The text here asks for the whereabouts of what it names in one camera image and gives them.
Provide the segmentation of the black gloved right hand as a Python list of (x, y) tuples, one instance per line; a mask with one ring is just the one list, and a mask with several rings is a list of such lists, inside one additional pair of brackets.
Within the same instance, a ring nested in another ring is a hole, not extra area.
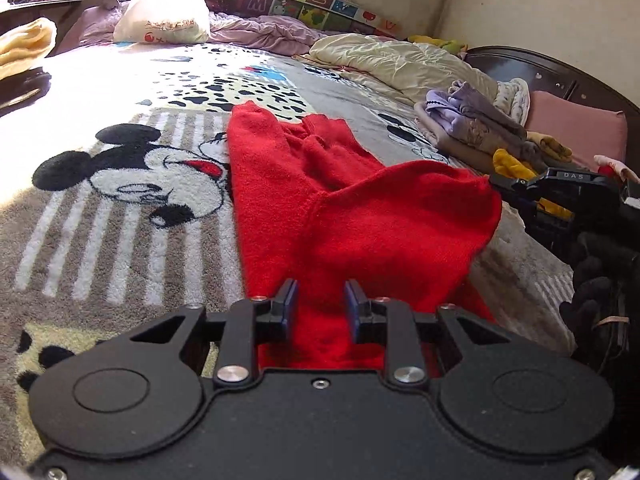
[(582, 233), (570, 253), (574, 295), (560, 305), (574, 359), (599, 374), (639, 363), (639, 253)]

